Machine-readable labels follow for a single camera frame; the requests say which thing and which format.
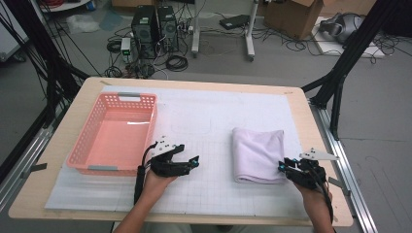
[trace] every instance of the computer tower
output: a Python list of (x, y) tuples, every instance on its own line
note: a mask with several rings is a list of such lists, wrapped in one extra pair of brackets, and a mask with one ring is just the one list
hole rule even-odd
[(156, 58), (155, 45), (159, 41), (159, 35), (155, 7), (152, 5), (137, 6), (131, 29), (139, 58)]
[(171, 6), (158, 7), (157, 15), (160, 26), (160, 40), (163, 45), (164, 52), (178, 51), (178, 24), (173, 8)]

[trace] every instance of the folded cloth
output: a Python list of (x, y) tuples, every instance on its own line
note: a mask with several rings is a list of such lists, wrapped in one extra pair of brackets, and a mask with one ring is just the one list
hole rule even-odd
[(281, 183), (286, 180), (278, 171), (284, 161), (284, 131), (255, 132), (233, 129), (234, 179), (238, 183)]

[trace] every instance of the cardboard box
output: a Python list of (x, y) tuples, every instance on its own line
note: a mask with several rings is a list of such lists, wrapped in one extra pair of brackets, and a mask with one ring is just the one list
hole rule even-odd
[(322, 17), (333, 17), (336, 13), (355, 13), (367, 16), (376, 0), (336, 0), (334, 3), (322, 8)]
[(264, 24), (296, 40), (309, 36), (322, 7), (335, 0), (289, 0), (267, 5)]
[(139, 5), (157, 5), (157, 0), (112, 0), (112, 6), (115, 8), (135, 9)]

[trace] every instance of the pink plastic basket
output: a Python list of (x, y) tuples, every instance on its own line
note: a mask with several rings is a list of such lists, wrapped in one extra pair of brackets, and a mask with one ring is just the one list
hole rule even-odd
[(87, 175), (136, 176), (152, 142), (156, 115), (154, 94), (102, 92), (67, 166)]

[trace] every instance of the floor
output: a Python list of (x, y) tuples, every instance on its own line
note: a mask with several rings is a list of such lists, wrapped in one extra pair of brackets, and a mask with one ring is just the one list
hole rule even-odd
[[(99, 7), (95, 12), (78, 9), (65, 13), (90, 14), (102, 29), (72, 35), (83, 53), (102, 73), (108, 67), (107, 39), (129, 26), (130, 14)], [(205, 21), (218, 27), (214, 22)], [(67, 36), (62, 37), (76, 67), (97, 75)], [(189, 67), (181, 73), (157, 72), (151, 79), (214, 83), (250, 83), (304, 86), (327, 74), (337, 56), (314, 56), (308, 49), (294, 51), (295, 44), (277, 36), (255, 39), (256, 58), (245, 55), (244, 39), (222, 34), (202, 34), (200, 54), (187, 54)], [(314, 44), (307, 44), (317, 52)], [(367, 207), (380, 232), (412, 229), (412, 44), (399, 42), (392, 55), (372, 63), (361, 59), (349, 74), (343, 91), (339, 136)], [(316, 91), (307, 93), (312, 97)], [(46, 105), (42, 88), (29, 61), (0, 63), (0, 162)], [(110, 232), (112, 222), (19, 220), (7, 215), (13, 200), (1, 210), (2, 232)], [(214, 226), (193, 226), (193, 232), (216, 232)], [(312, 232), (309, 227), (280, 227), (276, 232)], [(361, 232), (355, 223), (337, 232)]]

